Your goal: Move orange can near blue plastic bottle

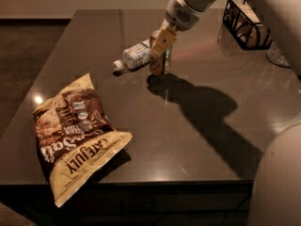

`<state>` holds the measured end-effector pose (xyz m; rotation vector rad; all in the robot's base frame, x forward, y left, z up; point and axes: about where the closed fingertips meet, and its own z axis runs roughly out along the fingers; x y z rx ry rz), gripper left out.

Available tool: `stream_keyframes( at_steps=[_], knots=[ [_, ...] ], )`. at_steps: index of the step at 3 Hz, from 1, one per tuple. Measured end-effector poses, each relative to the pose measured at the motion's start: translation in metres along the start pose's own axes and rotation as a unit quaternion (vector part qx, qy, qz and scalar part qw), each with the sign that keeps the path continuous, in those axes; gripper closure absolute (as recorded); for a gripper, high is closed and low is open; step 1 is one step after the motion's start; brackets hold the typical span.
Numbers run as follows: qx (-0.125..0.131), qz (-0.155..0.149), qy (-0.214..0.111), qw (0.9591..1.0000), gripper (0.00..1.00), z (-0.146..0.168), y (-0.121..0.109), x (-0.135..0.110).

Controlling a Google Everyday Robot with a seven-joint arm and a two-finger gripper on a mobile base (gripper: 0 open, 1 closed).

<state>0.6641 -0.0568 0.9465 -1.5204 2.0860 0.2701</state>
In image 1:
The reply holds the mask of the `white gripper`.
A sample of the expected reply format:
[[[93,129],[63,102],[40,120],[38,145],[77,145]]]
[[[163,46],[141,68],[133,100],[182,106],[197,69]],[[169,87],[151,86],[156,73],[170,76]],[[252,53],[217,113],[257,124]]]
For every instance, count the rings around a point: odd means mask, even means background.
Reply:
[[[170,0],[166,6],[166,19],[154,40],[150,54],[159,57],[177,40],[177,30],[191,29],[204,13],[204,0]]]

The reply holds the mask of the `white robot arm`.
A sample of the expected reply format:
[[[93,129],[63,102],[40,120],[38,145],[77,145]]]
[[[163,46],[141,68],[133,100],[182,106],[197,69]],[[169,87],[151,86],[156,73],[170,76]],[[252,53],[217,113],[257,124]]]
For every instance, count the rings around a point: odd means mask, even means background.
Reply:
[[[170,0],[166,17],[151,53],[158,57],[174,43],[179,31],[190,29],[215,0]],[[267,57],[270,74],[257,81],[261,91],[280,94],[289,77],[279,73],[288,65],[301,74],[301,0],[246,0],[271,31],[274,44]],[[278,128],[258,166],[249,205],[247,226],[301,226],[301,124]]]

